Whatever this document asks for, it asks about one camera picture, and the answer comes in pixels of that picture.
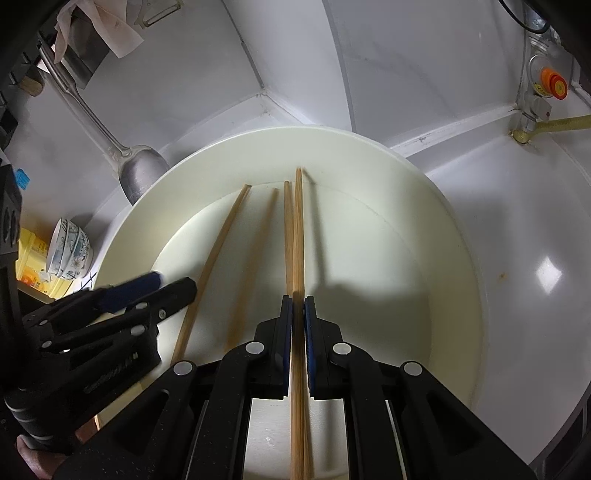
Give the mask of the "person's left hand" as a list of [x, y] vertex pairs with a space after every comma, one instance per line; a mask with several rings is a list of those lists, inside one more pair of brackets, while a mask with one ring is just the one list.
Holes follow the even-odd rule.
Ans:
[[67, 459], [63, 454], [30, 449], [23, 435], [17, 437], [16, 448], [21, 458], [38, 479], [52, 479], [56, 470]]

